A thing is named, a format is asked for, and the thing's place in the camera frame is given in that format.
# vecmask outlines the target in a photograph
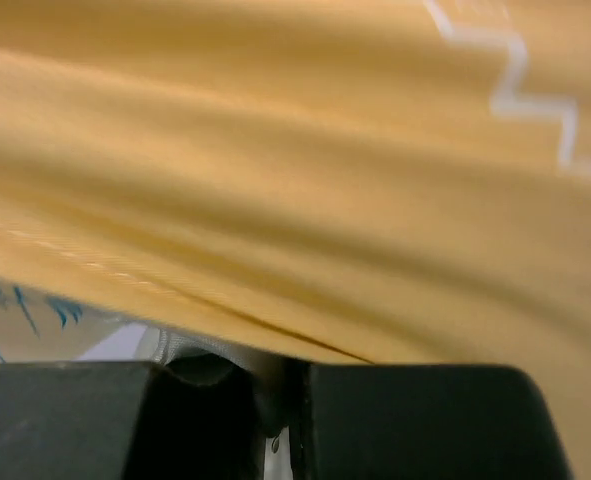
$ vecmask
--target yellow fabric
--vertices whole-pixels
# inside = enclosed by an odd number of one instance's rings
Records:
[[[516,365],[591,480],[591,0],[0,0],[0,277]]]

